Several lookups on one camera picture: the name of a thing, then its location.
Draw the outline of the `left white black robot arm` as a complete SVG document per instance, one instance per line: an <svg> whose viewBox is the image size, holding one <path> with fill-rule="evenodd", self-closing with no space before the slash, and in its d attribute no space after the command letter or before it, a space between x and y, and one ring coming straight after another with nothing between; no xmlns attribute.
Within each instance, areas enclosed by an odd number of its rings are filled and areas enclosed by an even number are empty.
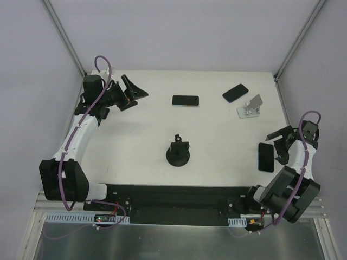
<svg viewBox="0 0 347 260"><path fill-rule="evenodd" d="M62 202L95 203L104 211L114 206L115 198L107 193L106 184L89 181L82 170L81 162L87 145L110 112L117 106L121 111L137 105L148 92L137 87L126 75L118 81L105 81L101 75L87 75L83 80L83 93L74 111L73 124L62 146L52 159L42 160L39 165L44 195L47 200Z"/></svg>

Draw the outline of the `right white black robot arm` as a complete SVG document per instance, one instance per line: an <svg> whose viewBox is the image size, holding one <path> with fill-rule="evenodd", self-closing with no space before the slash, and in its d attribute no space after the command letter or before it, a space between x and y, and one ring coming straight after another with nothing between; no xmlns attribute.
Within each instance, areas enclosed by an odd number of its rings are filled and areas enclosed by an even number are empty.
<svg viewBox="0 0 347 260"><path fill-rule="evenodd" d="M299 127L284 127L266 137L273 142L277 157L283 168L266 186L253 186L254 194L244 200L245 210L255 214L263 207L281 219L295 223L313 202L320 185L313 180L312 161L318 149L318 124L303 120Z"/></svg>

